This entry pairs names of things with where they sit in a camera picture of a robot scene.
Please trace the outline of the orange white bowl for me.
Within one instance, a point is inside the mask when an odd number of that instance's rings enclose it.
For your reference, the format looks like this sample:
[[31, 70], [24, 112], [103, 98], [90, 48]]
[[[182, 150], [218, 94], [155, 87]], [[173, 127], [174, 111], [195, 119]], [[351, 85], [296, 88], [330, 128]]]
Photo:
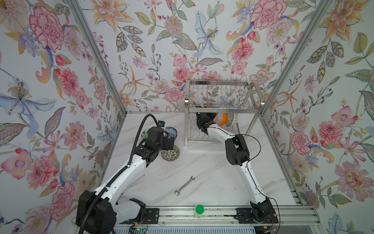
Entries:
[[225, 126], [228, 123], [228, 116], [226, 113], [218, 113], [217, 124], [219, 126]]

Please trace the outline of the green geometric pattern bowl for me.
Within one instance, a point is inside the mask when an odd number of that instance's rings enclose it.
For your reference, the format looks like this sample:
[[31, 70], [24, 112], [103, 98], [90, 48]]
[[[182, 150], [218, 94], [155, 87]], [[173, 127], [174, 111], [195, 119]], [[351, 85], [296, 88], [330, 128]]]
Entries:
[[238, 122], [238, 114], [237, 113], [227, 113], [228, 121], [226, 123], [227, 127], [235, 126]]

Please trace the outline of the black floral pattern bowl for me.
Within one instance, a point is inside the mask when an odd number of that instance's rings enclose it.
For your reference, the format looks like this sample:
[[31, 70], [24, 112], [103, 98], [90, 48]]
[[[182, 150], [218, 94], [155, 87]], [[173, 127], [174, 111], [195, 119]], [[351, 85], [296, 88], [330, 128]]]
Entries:
[[219, 118], [219, 114], [216, 113], [216, 114], [215, 114], [215, 118], [213, 119], [213, 122], [214, 122], [215, 124], [218, 123], [218, 118]]

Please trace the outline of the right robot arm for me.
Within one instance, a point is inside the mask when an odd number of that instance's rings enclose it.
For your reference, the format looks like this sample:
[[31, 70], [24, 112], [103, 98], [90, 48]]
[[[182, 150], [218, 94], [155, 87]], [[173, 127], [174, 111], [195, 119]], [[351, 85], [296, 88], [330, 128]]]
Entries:
[[219, 126], [214, 119], [216, 114], [196, 113], [196, 125], [204, 134], [211, 136], [225, 145], [225, 153], [228, 162], [235, 166], [245, 184], [248, 192], [250, 207], [249, 219], [255, 223], [270, 221], [274, 224], [281, 222], [279, 207], [273, 207], [270, 198], [263, 192], [253, 172], [250, 157], [244, 135], [231, 133]]

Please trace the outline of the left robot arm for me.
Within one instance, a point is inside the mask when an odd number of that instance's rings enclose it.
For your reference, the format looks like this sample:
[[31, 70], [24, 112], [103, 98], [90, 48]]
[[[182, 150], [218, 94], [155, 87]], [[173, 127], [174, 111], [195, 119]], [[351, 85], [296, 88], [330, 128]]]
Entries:
[[127, 188], [141, 179], [161, 151], [173, 149], [173, 145], [174, 138], [165, 130], [165, 122], [147, 114], [123, 167], [94, 191], [86, 190], [80, 195], [76, 217], [79, 233], [112, 234], [114, 227], [125, 221], [133, 226], [142, 223], [146, 217], [145, 203], [132, 198], [118, 204], [118, 199]]

